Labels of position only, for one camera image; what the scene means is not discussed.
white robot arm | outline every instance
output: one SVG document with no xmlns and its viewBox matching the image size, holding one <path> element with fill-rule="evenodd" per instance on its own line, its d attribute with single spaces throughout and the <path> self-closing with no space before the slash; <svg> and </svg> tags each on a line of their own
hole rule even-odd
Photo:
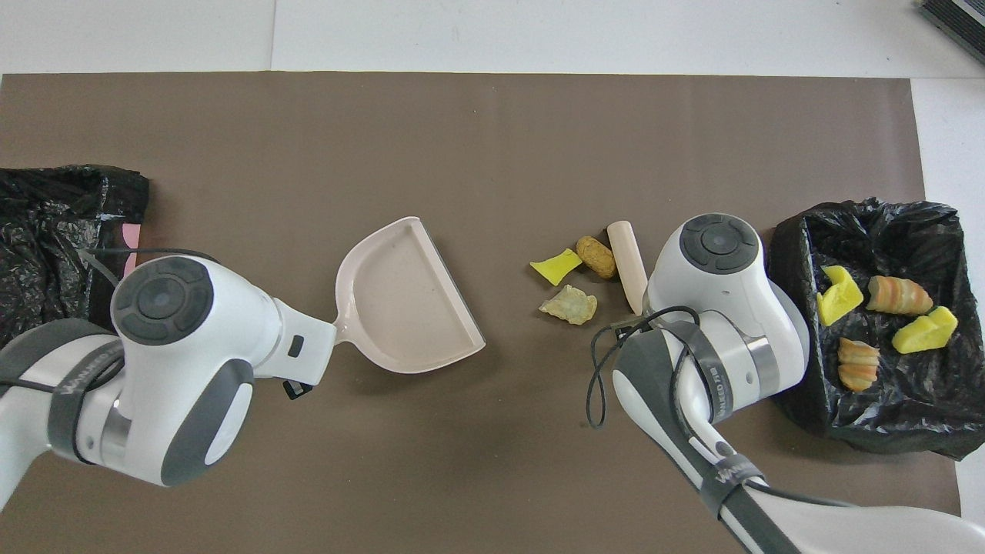
<svg viewBox="0 0 985 554">
<path fill-rule="evenodd" d="M 0 351 L 0 507 L 49 449 L 157 485 L 200 475 L 238 434 L 254 380 L 310 389 L 336 338 L 331 323 L 184 255 L 140 265 L 111 315 L 118 337 L 62 319 Z"/>
<path fill-rule="evenodd" d="M 613 370 L 620 404 L 748 551 L 985 552 L 985 529 L 947 514 L 777 492 L 715 431 L 732 411 L 796 384 L 806 365 L 806 325 L 766 278 L 748 223 L 706 214 L 678 228 L 644 304 L 652 330 L 625 340 Z M 657 316 L 674 306 L 694 314 Z"/>
</svg>

fake bread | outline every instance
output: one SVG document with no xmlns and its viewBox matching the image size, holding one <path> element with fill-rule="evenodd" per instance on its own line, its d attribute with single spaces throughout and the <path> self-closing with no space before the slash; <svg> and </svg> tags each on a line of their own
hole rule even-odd
<svg viewBox="0 0 985 554">
<path fill-rule="evenodd" d="M 934 307 L 927 291 L 909 279 L 877 275 L 869 280 L 869 293 L 866 309 L 875 312 L 921 315 Z"/>
<path fill-rule="evenodd" d="M 838 378 L 850 390 L 861 392 L 876 382 L 879 349 L 860 340 L 838 339 Z"/>
<path fill-rule="evenodd" d="M 578 239 L 574 251 L 585 265 L 599 274 L 603 279 L 612 279 L 616 275 L 616 258 L 613 252 L 593 237 Z"/>
</svg>

black garbage bag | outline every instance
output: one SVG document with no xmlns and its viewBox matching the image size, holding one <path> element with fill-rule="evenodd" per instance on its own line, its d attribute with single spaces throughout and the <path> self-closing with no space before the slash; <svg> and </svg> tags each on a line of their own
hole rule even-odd
<svg viewBox="0 0 985 554">
<path fill-rule="evenodd" d="M 111 328 L 112 284 L 76 248 L 122 247 L 122 226 L 140 224 L 148 180 L 108 166 L 0 169 L 0 348 L 64 317 Z M 122 277 L 126 256 L 101 261 Z"/>
<path fill-rule="evenodd" d="M 817 293 L 830 286 L 821 270 L 828 265 L 844 266 L 866 299 L 824 327 Z M 775 396 L 794 422 L 880 453 L 931 450 L 962 459 L 985 442 L 985 356 L 956 210 L 876 198 L 820 204 L 776 227 L 767 273 L 800 309 L 811 334 L 804 380 Z M 935 306 L 948 307 L 958 321 L 948 346 L 896 352 L 892 336 L 914 316 L 865 309 L 875 275 L 911 279 Z M 879 348 L 878 380 L 869 389 L 852 392 L 839 381 L 839 337 Z"/>
</svg>

black strap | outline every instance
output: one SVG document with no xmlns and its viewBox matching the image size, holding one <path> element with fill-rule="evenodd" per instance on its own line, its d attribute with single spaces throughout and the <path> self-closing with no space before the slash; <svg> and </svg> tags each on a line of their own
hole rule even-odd
<svg viewBox="0 0 985 554">
<path fill-rule="evenodd" d="M 762 506 L 753 500 L 749 493 L 747 487 L 736 487 L 722 505 L 729 510 L 746 534 L 746 537 L 740 537 L 737 529 L 726 525 L 725 528 L 732 533 L 732 536 L 745 547 L 747 552 L 753 552 L 752 547 L 747 544 L 751 539 L 758 548 L 757 552 L 803 554 L 804 551 L 790 540 L 790 537 L 762 510 Z"/>
<path fill-rule="evenodd" d="M 716 519 L 722 504 L 732 491 L 752 477 L 762 477 L 762 472 L 749 459 L 739 453 L 727 455 L 701 475 L 701 502 Z"/>
<path fill-rule="evenodd" d="M 711 423 L 718 423 L 732 415 L 734 402 L 729 376 L 725 373 L 725 365 L 715 352 L 715 347 L 701 331 L 701 327 L 683 320 L 661 322 L 660 327 L 685 343 L 691 352 L 711 401 Z"/>
<path fill-rule="evenodd" d="M 90 335 L 112 334 L 84 319 L 55 319 L 11 340 L 0 350 L 0 379 L 16 380 L 52 350 Z M 0 385 L 0 396 L 8 387 Z"/>
<path fill-rule="evenodd" d="M 117 339 L 90 352 L 55 387 L 48 410 L 48 440 L 58 455 L 92 464 L 79 452 L 75 436 L 89 384 L 113 364 L 123 363 L 123 343 Z"/>
</svg>

yellow sponge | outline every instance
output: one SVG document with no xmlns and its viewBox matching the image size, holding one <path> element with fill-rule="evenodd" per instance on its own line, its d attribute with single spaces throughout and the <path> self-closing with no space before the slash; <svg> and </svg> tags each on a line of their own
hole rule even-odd
<svg viewBox="0 0 985 554">
<path fill-rule="evenodd" d="M 827 291 L 823 295 L 818 293 L 818 315 L 821 324 L 827 327 L 862 304 L 862 291 L 844 267 L 829 265 L 821 269 L 831 280 Z"/>
<path fill-rule="evenodd" d="M 581 265 L 581 258 L 571 248 L 565 248 L 564 252 L 551 259 L 530 262 L 530 267 L 536 269 L 554 286 L 559 285 L 560 280 L 579 265 Z"/>
<path fill-rule="evenodd" d="M 900 354 L 944 348 L 955 329 L 957 318 L 947 308 L 938 306 L 896 331 L 892 336 L 892 347 Z"/>
</svg>

